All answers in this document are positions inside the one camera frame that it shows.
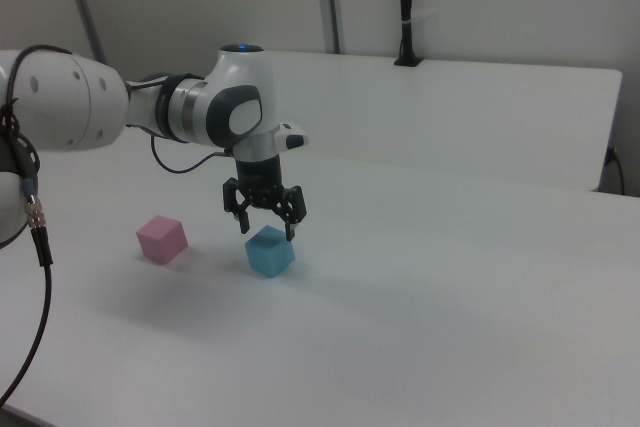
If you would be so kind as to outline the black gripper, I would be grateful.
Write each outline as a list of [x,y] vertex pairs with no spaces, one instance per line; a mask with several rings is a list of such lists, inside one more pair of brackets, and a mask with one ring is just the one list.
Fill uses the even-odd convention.
[[280,156],[259,162],[236,160],[235,167],[237,177],[223,184],[223,206],[239,223],[241,233],[249,231],[247,208],[251,205],[273,210],[284,222],[286,240],[292,241],[307,209],[300,186],[284,188]]

